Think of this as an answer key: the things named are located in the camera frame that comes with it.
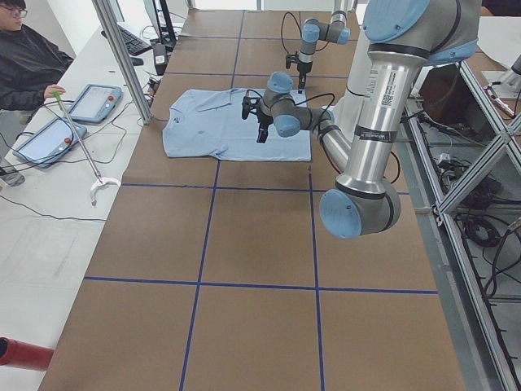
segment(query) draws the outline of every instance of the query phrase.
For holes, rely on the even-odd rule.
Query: barcode label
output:
[[[382,97],[382,106],[392,106],[394,97],[392,95],[384,94]]]
[[[376,84],[378,83],[378,71],[371,69],[369,73],[369,80],[367,82],[366,94],[371,96],[376,90]]]

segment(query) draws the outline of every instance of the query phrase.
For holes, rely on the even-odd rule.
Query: glasses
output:
[[[4,10],[8,10],[9,14],[11,14],[11,16],[13,18],[15,18],[18,15],[20,15],[20,17],[24,18],[27,15],[27,10],[22,10],[21,8],[9,8],[9,7],[2,6],[2,5],[0,5],[0,7],[3,8]]]

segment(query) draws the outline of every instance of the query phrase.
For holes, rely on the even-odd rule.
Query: tablet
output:
[[[73,121],[99,124],[121,98],[121,88],[88,84],[68,109]]]
[[[76,123],[75,126],[77,133],[84,138],[87,128]],[[13,155],[46,168],[67,153],[77,142],[67,120],[55,118],[16,148]]]

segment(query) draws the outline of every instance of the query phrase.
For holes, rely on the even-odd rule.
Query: keyboard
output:
[[[127,46],[127,51],[130,55],[140,55],[152,48],[149,43],[146,43],[140,37],[136,37],[126,28],[119,25],[118,27],[120,28],[121,36],[123,36],[123,41],[125,42],[125,46]],[[101,34],[104,37],[107,37],[107,34],[104,31],[102,31]]]

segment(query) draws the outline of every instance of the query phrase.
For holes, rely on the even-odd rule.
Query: white desk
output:
[[[135,67],[141,86],[155,69],[152,51],[143,53],[143,66]],[[114,60],[110,46],[99,31],[94,34],[59,82],[67,90],[63,99],[75,99],[88,83],[124,86],[124,78]],[[104,125],[132,100],[123,87],[123,96]],[[59,113],[59,107],[53,106]],[[26,131],[35,132],[54,115],[45,108],[39,110]],[[121,179],[138,141],[142,128],[133,104],[116,124],[126,129],[114,161],[97,164],[102,175]],[[101,126],[89,126],[89,134]],[[93,158],[110,160],[124,131],[112,125],[85,140]],[[19,145],[25,140],[22,136]],[[21,160],[11,153],[12,164]],[[75,146],[64,160],[85,159]],[[25,183],[5,187],[0,193],[6,198],[26,204],[40,213],[57,217],[106,219],[116,197],[113,185],[98,190],[96,207],[90,204],[89,191],[95,176],[85,160],[75,164],[57,163],[49,169],[23,171]],[[94,247],[103,229],[103,222],[58,221],[38,217],[29,210],[0,199],[0,336],[35,345],[55,347],[71,309],[77,289],[89,264]],[[45,372],[0,367],[0,384],[5,390],[35,391]]]

